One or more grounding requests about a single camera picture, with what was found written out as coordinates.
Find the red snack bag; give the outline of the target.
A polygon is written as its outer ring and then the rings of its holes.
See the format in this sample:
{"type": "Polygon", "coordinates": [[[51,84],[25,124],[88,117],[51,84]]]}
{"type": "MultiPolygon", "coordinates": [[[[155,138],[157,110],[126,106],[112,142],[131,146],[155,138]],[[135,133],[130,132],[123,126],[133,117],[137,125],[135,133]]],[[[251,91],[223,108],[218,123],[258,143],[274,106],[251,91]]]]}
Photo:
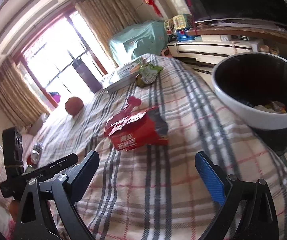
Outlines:
{"type": "Polygon", "coordinates": [[[107,121],[104,129],[104,136],[118,151],[144,145],[167,145],[167,133],[168,124],[157,106],[129,115],[117,114],[107,121]]]}

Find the pink plastic wrapper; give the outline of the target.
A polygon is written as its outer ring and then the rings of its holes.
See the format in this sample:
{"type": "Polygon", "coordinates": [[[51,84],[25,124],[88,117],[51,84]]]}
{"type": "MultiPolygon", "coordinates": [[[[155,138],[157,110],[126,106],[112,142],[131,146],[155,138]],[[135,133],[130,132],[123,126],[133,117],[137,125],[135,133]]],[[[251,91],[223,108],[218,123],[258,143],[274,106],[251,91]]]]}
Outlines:
{"type": "Polygon", "coordinates": [[[106,123],[105,129],[109,129],[114,123],[130,115],[131,111],[141,105],[141,100],[130,96],[127,99],[126,106],[116,115],[112,116],[106,123]]]}

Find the green snack pouch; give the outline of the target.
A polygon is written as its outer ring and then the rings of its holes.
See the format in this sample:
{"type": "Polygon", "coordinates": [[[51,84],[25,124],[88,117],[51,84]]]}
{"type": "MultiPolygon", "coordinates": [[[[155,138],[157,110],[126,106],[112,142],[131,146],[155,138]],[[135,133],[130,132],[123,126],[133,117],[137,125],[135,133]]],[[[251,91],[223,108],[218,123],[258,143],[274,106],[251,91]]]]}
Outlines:
{"type": "Polygon", "coordinates": [[[156,66],[151,63],[143,64],[139,68],[139,74],[136,76],[136,85],[140,88],[146,87],[154,83],[163,67],[156,66]]]}

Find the white round trash bin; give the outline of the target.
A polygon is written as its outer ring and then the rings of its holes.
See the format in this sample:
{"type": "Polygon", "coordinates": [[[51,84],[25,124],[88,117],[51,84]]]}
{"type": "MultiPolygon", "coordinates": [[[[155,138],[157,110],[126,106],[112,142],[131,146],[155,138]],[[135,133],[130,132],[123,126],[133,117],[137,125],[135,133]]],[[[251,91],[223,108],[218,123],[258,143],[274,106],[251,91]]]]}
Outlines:
{"type": "Polygon", "coordinates": [[[212,71],[217,97],[277,155],[287,152],[287,60],[261,52],[231,55],[212,71]]]}

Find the red soda can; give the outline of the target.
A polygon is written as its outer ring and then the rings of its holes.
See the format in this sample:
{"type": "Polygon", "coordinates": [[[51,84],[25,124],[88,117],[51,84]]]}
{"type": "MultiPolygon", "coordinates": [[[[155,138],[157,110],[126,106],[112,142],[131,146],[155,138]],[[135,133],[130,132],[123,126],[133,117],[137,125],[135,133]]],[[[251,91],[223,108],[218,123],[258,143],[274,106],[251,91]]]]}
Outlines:
{"type": "Polygon", "coordinates": [[[40,145],[34,146],[27,157],[27,165],[33,167],[37,166],[40,161],[42,151],[43,149],[40,145]]]}

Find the beige left curtain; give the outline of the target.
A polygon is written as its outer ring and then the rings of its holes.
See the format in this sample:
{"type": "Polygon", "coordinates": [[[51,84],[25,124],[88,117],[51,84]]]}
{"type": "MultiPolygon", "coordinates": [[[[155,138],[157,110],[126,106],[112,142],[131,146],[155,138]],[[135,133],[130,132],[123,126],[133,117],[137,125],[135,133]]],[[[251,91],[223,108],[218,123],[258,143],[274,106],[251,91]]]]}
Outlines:
{"type": "Polygon", "coordinates": [[[0,107],[19,127],[32,125],[43,113],[51,113],[11,57],[5,58],[0,67],[0,107]]]}

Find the beige curtain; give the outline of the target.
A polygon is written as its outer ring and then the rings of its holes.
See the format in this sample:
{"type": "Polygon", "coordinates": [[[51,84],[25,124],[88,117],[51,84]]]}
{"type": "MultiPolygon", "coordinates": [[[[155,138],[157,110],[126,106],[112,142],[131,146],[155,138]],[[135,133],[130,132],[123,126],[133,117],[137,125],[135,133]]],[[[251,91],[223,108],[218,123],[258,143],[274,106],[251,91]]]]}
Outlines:
{"type": "Polygon", "coordinates": [[[43,113],[51,113],[11,57],[5,58],[0,67],[0,107],[19,127],[32,125],[43,113]]]}
{"type": "Polygon", "coordinates": [[[71,0],[95,35],[104,53],[117,66],[109,41],[126,27],[141,23],[129,0],[71,0]]]}

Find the red round ball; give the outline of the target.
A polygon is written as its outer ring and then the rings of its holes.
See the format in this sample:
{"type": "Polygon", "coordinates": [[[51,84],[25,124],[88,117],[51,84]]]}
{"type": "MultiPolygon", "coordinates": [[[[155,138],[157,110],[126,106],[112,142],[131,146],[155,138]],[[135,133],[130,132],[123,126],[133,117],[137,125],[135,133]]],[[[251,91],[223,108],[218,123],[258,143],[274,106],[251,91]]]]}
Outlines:
{"type": "Polygon", "coordinates": [[[77,115],[81,111],[83,106],[83,101],[76,96],[69,98],[64,105],[66,112],[72,116],[77,115]]]}

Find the plaid blanket table cover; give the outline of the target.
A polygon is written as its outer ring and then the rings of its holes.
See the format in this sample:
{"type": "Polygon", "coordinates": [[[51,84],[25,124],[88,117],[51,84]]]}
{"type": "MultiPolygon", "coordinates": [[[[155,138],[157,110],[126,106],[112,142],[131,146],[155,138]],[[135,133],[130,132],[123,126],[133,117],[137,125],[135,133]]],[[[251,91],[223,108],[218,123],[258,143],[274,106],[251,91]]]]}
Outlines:
{"type": "Polygon", "coordinates": [[[252,130],[232,113],[207,83],[182,62],[146,54],[162,67],[157,80],[108,94],[97,92],[78,115],[57,107],[34,137],[43,145],[44,166],[70,153],[91,151],[98,170],[76,209],[96,239],[198,239],[217,207],[195,168],[204,151],[228,174],[244,181],[267,181],[275,204],[280,239],[287,238],[287,168],[252,130]],[[118,151],[104,136],[107,120],[129,96],[139,110],[158,106],[169,143],[118,151]]]}

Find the purple tall thermos bottle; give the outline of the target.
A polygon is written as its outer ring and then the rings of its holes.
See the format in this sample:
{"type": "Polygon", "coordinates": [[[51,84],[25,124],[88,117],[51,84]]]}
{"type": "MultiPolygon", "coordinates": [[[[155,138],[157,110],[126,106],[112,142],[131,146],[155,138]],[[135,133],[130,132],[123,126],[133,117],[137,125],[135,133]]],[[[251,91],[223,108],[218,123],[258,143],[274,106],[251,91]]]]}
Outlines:
{"type": "Polygon", "coordinates": [[[72,66],[93,93],[96,93],[102,89],[102,85],[81,58],[76,59],[72,66]]]}

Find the white TV cabinet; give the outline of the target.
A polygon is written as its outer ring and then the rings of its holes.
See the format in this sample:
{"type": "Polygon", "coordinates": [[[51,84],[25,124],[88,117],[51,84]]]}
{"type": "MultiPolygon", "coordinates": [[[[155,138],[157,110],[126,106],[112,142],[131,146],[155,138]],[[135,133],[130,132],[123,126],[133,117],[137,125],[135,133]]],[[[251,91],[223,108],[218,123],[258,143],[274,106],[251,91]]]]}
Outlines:
{"type": "Polygon", "coordinates": [[[287,59],[286,44],[246,36],[201,35],[193,40],[170,42],[167,48],[175,59],[207,74],[225,58],[240,53],[263,52],[287,59]]]}

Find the teal cloth covered box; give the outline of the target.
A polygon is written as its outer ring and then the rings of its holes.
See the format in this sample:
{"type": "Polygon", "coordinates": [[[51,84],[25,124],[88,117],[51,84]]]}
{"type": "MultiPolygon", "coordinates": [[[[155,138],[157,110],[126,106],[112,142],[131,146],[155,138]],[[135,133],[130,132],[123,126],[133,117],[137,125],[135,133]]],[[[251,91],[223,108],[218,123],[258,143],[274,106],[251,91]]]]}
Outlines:
{"type": "Polygon", "coordinates": [[[146,21],[126,27],[109,41],[109,48],[118,66],[146,53],[160,55],[168,36],[162,21],[146,21]]]}

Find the beige right curtain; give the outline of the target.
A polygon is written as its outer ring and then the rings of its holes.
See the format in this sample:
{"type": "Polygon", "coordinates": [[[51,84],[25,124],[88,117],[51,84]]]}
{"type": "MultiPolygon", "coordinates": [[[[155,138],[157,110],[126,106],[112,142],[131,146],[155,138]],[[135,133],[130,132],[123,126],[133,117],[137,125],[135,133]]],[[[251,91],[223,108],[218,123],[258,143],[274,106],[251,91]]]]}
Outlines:
{"type": "Polygon", "coordinates": [[[129,0],[71,0],[95,35],[104,53],[117,66],[109,41],[126,27],[141,23],[129,0]]]}

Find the yellow toy cash register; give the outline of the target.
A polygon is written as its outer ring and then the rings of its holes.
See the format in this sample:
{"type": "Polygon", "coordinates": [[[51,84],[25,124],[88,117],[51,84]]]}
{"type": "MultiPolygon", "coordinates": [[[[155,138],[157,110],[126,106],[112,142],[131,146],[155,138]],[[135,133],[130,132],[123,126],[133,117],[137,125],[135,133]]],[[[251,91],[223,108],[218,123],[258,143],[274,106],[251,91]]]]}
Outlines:
{"type": "Polygon", "coordinates": [[[187,41],[194,38],[187,34],[187,31],[192,28],[192,16],[190,14],[176,15],[164,21],[164,29],[167,35],[176,35],[177,40],[187,41]]]}

